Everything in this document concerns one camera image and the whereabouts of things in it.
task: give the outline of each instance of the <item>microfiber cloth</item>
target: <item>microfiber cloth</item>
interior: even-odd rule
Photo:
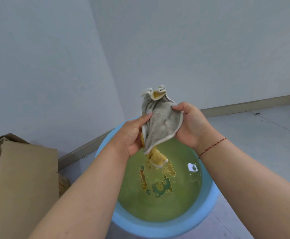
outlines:
[[[172,109],[176,102],[167,96],[164,85],[155,91],[152,88],[144,90],[142,97],[142,113],[153,112],[150,120],[142,126],[144,154],[154,166],[162,167],[168,159],[156,146],[175,136],[183,123],[183,111]]]

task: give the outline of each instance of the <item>person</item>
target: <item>person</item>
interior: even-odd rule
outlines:
[[[184,111],[176,138],[198,155],[224,138],[195,106],[182,102],[173,109]],[[30,239],[106,236],[128,158],[142,148],[140,128],[150,117],[145,114],[123,125],[45,215]],[[208,149],[200,159],[255,239],[290,239],[290,182],[228,139]]]

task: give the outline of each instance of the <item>forearm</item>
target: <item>forearm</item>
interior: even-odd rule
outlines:
[[[109,143],[43,218],[33,238],[104,238],[128,157]]]
[[[209,127],[196,148],[197,154],[222,138]],[[255,239],[290,238],[290,182],[227,139],[213,146],[200,159]]]

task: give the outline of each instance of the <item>person's right arm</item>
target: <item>person's right arm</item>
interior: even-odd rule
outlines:
[[[224,138],[191,104],[182,102],[173,108],[184,111],[184,122],[176,138],[198,155]],[[290,238],[290,182],[228,139],[213,146],[200,159],[255,239]]]

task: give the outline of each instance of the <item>open cardboard box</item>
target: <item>open cardboard box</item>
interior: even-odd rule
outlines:
[[[58,174],[56,149],[1,136],[0,239],[27,238],[68,186]]]

